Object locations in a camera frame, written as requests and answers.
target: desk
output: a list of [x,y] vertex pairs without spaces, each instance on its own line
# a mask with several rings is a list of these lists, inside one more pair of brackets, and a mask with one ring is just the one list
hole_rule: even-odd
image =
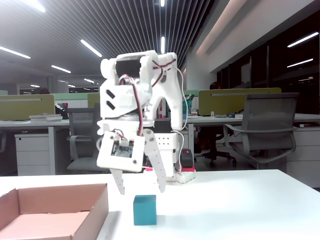
[[50,174],[66,174],[70,164],[69,120],[0,121],[0,131],[48,130]]
[[[294,116],[294,122],[320,122],[320,115],[316,114],[302,114],[296,113]],[[192,155],[195,156],[194,152],[194,127],[212,127],[212,126],[223,126],[225,124],[241,125],[242,118],[220,118],[214,116],[188,116],[187,127],[188,127],[188,148],[191,150]]]
[[[111,174],[0,177],[12,188],[108,183],[109,214],[97,240],[318,240],[320,193],[279,170],[197,172],[164,193],[143,174],[124,174],[120,195]],[[157,195],[157,225],[134,226],[137,194]]]

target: green block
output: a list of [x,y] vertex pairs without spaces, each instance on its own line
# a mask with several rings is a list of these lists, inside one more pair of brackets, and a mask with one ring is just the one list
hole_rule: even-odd
[[156,195],[136,195],[133,201],[133,221],[135,226],[156,225]]

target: white drawer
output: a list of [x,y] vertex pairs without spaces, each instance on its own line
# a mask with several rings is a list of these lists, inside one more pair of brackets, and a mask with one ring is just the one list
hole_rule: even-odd
[[49,151],[17,151],[16,162],[18,166],[49,165]]
[[288,162],[320,161],[320,146],[297,146],[286,159]]
[[17,152],[49,151],[49,138],[45,137],[16,137]]
[[320,131],[294,131],[297,146],[320,146]]
[[320,188],[320,161],[289,161],[286,173],[311,188]]
[[18,176],[50,175],[49,165],[18,166]]

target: cardboard box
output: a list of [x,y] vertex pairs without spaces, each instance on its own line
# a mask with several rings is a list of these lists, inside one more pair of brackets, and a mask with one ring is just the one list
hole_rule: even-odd
[[0,240],[95,240],[107,184],[13,189],[0,197]]

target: white table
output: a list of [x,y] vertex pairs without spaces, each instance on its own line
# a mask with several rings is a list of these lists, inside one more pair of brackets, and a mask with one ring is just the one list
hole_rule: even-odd
[[[294,122],[320,122],[320,115],[316,114],[302,114],[296,113],[294,116]],[[188,148],[191,150],[192,155],[195,156],[194,151],[194,127],[212,127],[212,126],[223,126],[225,124],[241,125],[242,118],[231,118],[231,117],[214,117],[214,116],[188,116],[187,127],[188,127]]]
[[[124,174],[120,195],[110,174],[1,177],[12,188],[108,183],[109,214],[97,240],[318,240],[320,193],[279,170],[197,172],[159,193],[143,174]],[[133,200],[157,195],[157,225],[134,226]]]
[[66,173],[70,164],[69,120],[57,121],[0,121],[1,131],[28,131],[47,129],[49,140],[50,174]]

